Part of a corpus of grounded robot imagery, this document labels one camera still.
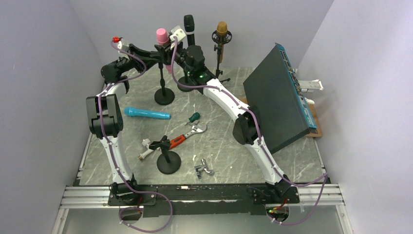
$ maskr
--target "red connector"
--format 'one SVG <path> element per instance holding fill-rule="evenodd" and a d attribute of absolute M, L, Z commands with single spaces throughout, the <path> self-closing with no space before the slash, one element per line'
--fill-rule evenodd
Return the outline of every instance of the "red connector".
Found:
<path fill-rule="evenodd" d="M 112 40 L 113 40 L 114 43 L 118 43 L 118 42 L 120 42 L 120 39 L 121 38 L 119 38 L 119 37 L 113 37 Z"/>

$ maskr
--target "red wrench handle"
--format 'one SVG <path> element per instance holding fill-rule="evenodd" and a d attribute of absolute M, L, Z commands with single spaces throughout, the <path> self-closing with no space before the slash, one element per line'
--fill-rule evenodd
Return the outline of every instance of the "red wrench handle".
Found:
<path fill-rule="evenodd" d="M 175 148 L 176 146 L 178 146 L 179 144 L 181 144 L 182 142 L 184 142 L 184 140 L 186 140 L 187 138 L 184 135 L 180 135 L 177 138 L 174 138 L 172 140 L 170 140 L 170 147 L 169 149 Z"/>

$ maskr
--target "gray marble table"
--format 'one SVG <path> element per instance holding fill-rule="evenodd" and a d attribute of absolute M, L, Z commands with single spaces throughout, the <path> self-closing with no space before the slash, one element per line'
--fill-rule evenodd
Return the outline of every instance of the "gray marble table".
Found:
<path fill-rule="evenodd" d="M 224 86 L 236 97 L 244 98 L 244 80 L 254 68 L 223 68 L 220 79 L 231 78 Z M 183 71 L 175 71 L 176 77 Z M 139 109 L 167 112 L 171 119 L 153 119 L 146 117 L 128 117 L 122 113 L 124 129 L 122 138 L 128 163 L 139 184 L 207 184 L 207 183 L 259 183 L 264 182 L 263 173 L 253 156 L 232 136 L 233 121 L 214 101 L 197 91 L 184 93 L 178 90 L 171 75 L 164 69 L 166 87 L 175 93 L 175 100 L 167 106 L 154 101 L 154 93 L 159 86 L 159 69 L 155 67 L 143 76 L 130 82 L 131 88 L 121 100 L 121 111 L 127 106 Z M 208 130 L 196 134 L 173 149 L 181 156 L 181 168 L 172 175 L 164 175 L 156 168 L 159 151 L 138 159 L 144 152 L 142 140 L 160 140 L 163 135 L 173 139 L 190 131 L 185 123 L 194 112 L 201 114 L 200 125 L 207 125 Z M 294 182 L 309 182 L 322 174 L 321 163 L 312 138 L 301 138 L 273 154 L 275 161 Z M 205 158 L 215 175 L 202 173 L 198 179 L 194 166 L 201 164 Z M 86 155 L 81 185 L 109 185 L 112 173 L 105 151 L 95 136 Z"/>

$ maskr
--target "round black base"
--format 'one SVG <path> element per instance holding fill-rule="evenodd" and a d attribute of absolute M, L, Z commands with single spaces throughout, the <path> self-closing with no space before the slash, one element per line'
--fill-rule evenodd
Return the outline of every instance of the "round black base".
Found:
<path fill-rule="evenodd" d="M 165 96 L 162 95 L 162 89 L 158 89 L 155 92 L 156 103 L 158 103 L 159 105 L 166 106 L 173 102 L 173 100 L 175 99 L 175 94 L 173 93 L 173 91 L 171 89 L 165 88 L 165 93 Z"/>
<path fill-rule="evenodd" d="M 156 162 L 158 170 L 166 175 L 175 173 L 181 167 L 181 157 L 174 151 L 168 151 L 170 163 L 167 163 L 165 157 L 160 155 Z"/>
<path fill-rule="evenodd" d="M 194 84 L 192 83 L 192 81 L 188 78 L 188 83 L 185 83 L 185 77 L 181 77 L 178 80 L 179 83 L 184 84 L 184 85 L 188 85 L 188 86 L 194 86 Z M 182 92 L 191 92 L 193 89 L 188 89 L 188 88 L 184 88 L 178 85 L 178 89 L 181 90 Z"/>

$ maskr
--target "pink microphone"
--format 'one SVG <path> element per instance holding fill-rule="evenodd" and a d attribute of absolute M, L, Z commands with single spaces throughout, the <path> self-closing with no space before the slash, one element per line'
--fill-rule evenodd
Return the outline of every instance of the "pink microphone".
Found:
<path fill-rule="evenodd" d="M 163 45 L 169 41 L 168 33 L 165 28 L 159 28 L 158 30 L 156 30 L 156 40 L 160 45 Z M 168 72 L 171 73 L 172 71 L 170 65 L 166 65 L 166 67 Z"/>

